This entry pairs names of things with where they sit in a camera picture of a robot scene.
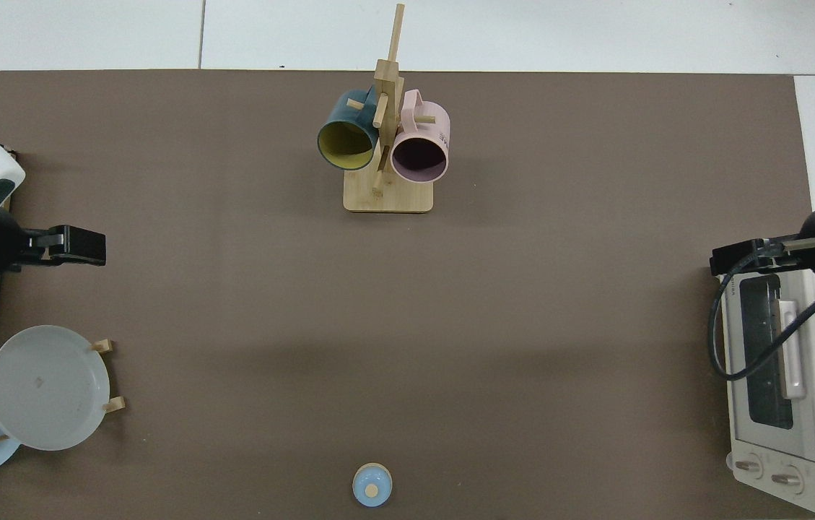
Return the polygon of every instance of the oven window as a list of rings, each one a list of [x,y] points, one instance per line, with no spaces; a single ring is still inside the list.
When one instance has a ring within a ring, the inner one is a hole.
[[[745,279],[740,286],[744,358],[750,365],[780,333],[780,277],[767,275]],[[783,397],[780,378],[779,355],[747,376],[747,409],[756,423],[791,429],[793,402]]]

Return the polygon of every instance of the dark green mug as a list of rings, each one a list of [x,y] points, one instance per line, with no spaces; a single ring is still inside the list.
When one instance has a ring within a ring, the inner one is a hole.
[[[375,106],[378,106],[375,87],[367,91],[355,89],[340,96],[318,132],[318,150],[327,162],[342,169],[359,169],[372,160],[378,142],[378,129],[372,126]]]

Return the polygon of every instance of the oven knob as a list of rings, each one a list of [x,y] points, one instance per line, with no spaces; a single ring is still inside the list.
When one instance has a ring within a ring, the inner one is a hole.
[[[774,474],[771,478],[777,484],[790,487],[791,490],[796,492],[796,495],[802,494],[806,487],[802,474],[793,465],[787,465],[787,467],[783,468],[783,473]]]
[[[754,461],[737,461],[734,463],[734,467],[743,471],[760,471],[760,464],[754,463]]]
[[[734,461],[734,467],[747,471],[753,478],[763,478],[763,464],[756,454],[747,454],[743,461]]]

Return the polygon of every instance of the mug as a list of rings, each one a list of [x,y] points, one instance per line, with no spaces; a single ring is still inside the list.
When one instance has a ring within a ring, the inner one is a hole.
[[[327,162],[342,169],[359,169],[372,160],[378,142],[378,129],[372,126],[377,105],[375,87],[340,96],[318,132],[318,150]]]
[[[401,132],[391,145],[391,167],[411,182],[433,182],[449,168],[449,114],[424,101],[417,89],[404,93]]]

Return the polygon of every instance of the oven door handle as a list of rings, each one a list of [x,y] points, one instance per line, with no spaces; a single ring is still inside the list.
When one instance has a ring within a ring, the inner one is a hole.
[[[799,316],[799,309],[793,300],[780,300],[779,304],[781,329],[786,329],[789,323]],[[783,386],[783,397],[804,399],[806,385],[803,378],[802,347],[799,345],[798,332],[789,336],[786,343],[783,343],[783,351],[780,353],[780,371],[783,373],[783,379],[780,382]]]

